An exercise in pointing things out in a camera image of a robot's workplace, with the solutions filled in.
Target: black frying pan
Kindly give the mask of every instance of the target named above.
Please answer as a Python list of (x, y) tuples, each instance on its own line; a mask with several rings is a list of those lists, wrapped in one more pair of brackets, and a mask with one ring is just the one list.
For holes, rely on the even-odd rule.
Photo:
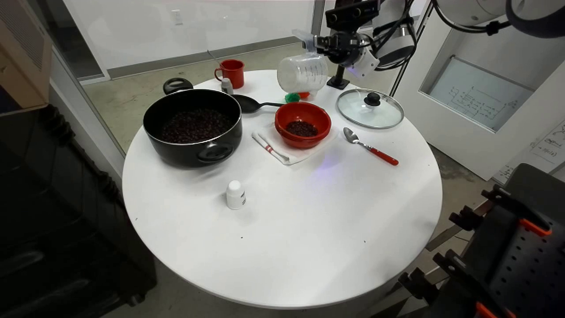
[(232, 98), (241, 103), (242, 114), (255, 114), (264, 106), (283, 106), (283, 103), (258, 103), (248, 96), (232, 96)]

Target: cable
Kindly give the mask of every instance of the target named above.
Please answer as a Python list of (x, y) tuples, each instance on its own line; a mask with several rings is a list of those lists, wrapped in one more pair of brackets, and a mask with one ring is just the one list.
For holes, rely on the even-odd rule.
[(493, 36), (493, 34), (498, 34), (502, 29), (507, 29), (511, 27), (509, 22), (491, 22), (490, 25), (486, 27), (475, 27), (475, 25), (456, 25), (454, 22), (451, 22), (444, 11), (440, 9), (440, 4), (438, 0), (431, 0), (431, 6), (437, 9), (440, 20), (449, 25), (451, 29), (454, 30), (460, 30), (460, 32), (465, 32), (465, 34), (488, 34), (488, 36)]

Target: table top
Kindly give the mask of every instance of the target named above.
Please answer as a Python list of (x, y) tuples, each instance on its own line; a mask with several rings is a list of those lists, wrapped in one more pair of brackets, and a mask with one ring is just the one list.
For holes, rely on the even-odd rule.
[[(198, 89), (219, 91), (219, 83)], [(246, 73), (237, 94), (260, 103), (285, 99), (276, 71)], [(163, 163), (142, 128), (124, 167), (126, 207), (142, 241), (189, 283), (260, 308), (336, 304), (403, 273), (440, 220), (438, 163), (410, 121), (392, 129), (361, 128), (339, 115), (339, 94), (325, 87), (311, 99), (331, 114), (332, 133), (294, 167), (251, 138), (274, 122), (272, 110), (244, 115), (241, 147), (209, 168)], [(401, 165), (347, 144), (343, 128)], [(248, 193), (242, 211), (225, 204), (230, 181)]]

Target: silver spoon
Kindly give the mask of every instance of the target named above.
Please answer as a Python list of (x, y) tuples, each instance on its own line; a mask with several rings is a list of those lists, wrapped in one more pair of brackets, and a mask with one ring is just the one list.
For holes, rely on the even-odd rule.
[(366, 144), (362, 144), (362, 142), (359, 140), (359, 136), (357, 136), (352, 129), (345, 128), (345, 129), (343, 129), (343, 135), (347, 136), (348, 144), (352, 144), (352, 145), (361, 145), (361, 147), (368, 149), (371, 154), (375, 154), (377, 158), (387, 161), (387, 163), (392, 165), (392, 167), (398, 167), (398, 165), (399, 165), (399, 161), (394, 159), (394, 158), (391, 158), (389, 154), (385, 154), (385, 152), (382, 152), (382, 151), (378, 151), (378, 149), (375, 149), (375, 147), (368, 147)]

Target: floor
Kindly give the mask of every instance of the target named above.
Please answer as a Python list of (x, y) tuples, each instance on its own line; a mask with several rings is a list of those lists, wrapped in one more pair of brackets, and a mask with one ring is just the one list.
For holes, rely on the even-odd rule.
[[(264, 48), (255, 52), (242, 52), (232, 55), (246, 62), (248, 69), (276, 69), (278, 62), (285, 57), (302, 53), (301, 45), (285, 45), (274, 48)], [(110, 131), (119, 140), (121, 147), (128, 152), (131, 140), (142, 128), (145, 110), (163, 98), (161, 85), (173, 76), (189, 78), (195, 83), (212, 78), (212, 71), (218, 62), (226, 57), (211, 57), (209, 61), (175, 66), (168, 69), (147, 71), (129, 76), (121, 76), (112, 82), (85, 85), (94, 106), (108, 124)], [(364, 89), (389, 92), (396, 80), (396, 71), (375, 73), (364, 83), (354, 82)], [(474, 174), (461, 168), (458, 163), (435, 152), (442, 179), (444, 179), (444, 211), (435, 235), (451, 227), (449, 214), (460, 212), (465, 205), (477, 207), (482, 204), (481, 191), (491, 188), (491, 184), (481, 181)], [(422, 251), (412, 267), (431, 271), (435, 267), (433, 255), (454, 250), (461, 253), (470, 241), (470, 235), (460, 234), (437, 251)], [(196, 290), (193, 285), (182, 281), (166, 267), (158, 267), (159, 285), (154, 288), (147, 301), (140, 306), (122, 306), (117, 311), (106, 315), (106, 318), (366, 318), (371, 317), (371, 306), (377, 304), (382, 295), (375, 292), (347, 304), (308, 310), (308, 311), (269, 311), (239, 306), (228, 301), (221, 301), (214, 295), (207, 295)]]

